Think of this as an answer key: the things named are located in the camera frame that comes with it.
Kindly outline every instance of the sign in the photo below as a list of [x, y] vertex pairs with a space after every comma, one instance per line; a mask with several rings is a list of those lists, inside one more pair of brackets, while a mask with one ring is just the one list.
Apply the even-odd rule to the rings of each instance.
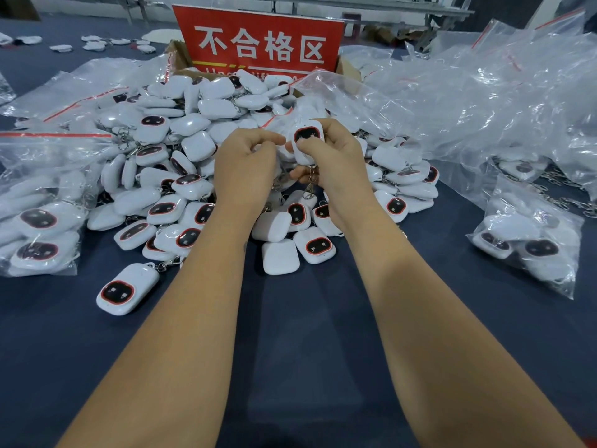
[[326, 19], [173, 5], [190, 58], [201, 72], [245, 69], [258, 77], [303, 77], [334, 71], [344, 22]]

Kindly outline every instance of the person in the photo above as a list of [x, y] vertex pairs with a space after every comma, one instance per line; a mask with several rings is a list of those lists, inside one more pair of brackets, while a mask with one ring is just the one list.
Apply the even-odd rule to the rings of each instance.
[[[359, 143], [338, 121], [319, 121], [325, 142], [310, 138], [298, 148], [317, 162], [332, 221], [345, 233], [394, 389], [421, 446], [583, 446], [377, 203]], [[215, 446], [228, 397], [246, 242], [272, 187], [276, 145], [285, 141], [273, 132], [237, 129], [221, 145], [217, 204], [205, 229], [59, 448]], [[306, 183], [309, 171], [299, 166], [291, 176]], [[356, 203], [362, 208], [357, 214]]]

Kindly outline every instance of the yellow stripe on sign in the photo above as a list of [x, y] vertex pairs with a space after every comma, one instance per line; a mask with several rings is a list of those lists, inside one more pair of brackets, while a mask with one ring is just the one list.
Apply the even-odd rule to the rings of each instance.
[[203, 66], [226, 67], [226, 63], [208, 63], [207, 61], [193, 61], [193, 64], [201, 64]]

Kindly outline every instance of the dark blue table surface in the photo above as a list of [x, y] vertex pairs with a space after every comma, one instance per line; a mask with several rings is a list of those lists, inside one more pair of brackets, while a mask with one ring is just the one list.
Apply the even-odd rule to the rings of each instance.
[[[19, 95], [88, 59], [148, 58], [129, 47], [102, 54], [81, 48], [81, 35], [140, 37], [147, 31], [125, 20], [43, 16], [42, 22], [0, 20], [0, 31], [44, 38], [36, 46], [0, 49], [0, 72]], [[57, 54], [49, 44], [75, 50]], [[0, 128], [11, 127], [12, 120], [0, 117]], [[482, 211], [443, 184], [438, 189], [432, 209], [402, 224], [408, 238], [579, 435], [597, 436], [597, 293], [591, 283], [597, 222], [585, 223], [576, 300], [569, 301], [476, 250], [465, 235]], [[101, 287], [126, 265], [146, 261], [139, 249], [120, 250], [114, 231], [86, 233], [76, 277], [0, 278], [1, 448], [53, 446], [171, 282], [175, 271], [128, 316], [98, 309]], [[220, 447], [417, 446], [348, 245], [341, 238], [334, 244], [332, 260], [270, 277], [260, 246], [249, 242]], [[198, 298], [201, 289], [197, 283]]]

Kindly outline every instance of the person's right hand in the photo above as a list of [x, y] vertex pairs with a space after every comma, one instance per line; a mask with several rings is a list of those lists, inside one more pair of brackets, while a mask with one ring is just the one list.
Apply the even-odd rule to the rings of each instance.
[[[325, 142], [312, 137], [299, 140], [297, 146], [317, 163], [317, 184], [328, 194], [332, 221], [346, 232], [361, 208], [372, 203], [379, 204], [367, 178], [359, 142], [337, 120], [324, 118], [317, 121], [324, 128]], [[286, 144], [286, 149], [293, 150], [290, 142]], [[308, 183], [309, 168], [299, 165], [290, 172], [290, 177]]]

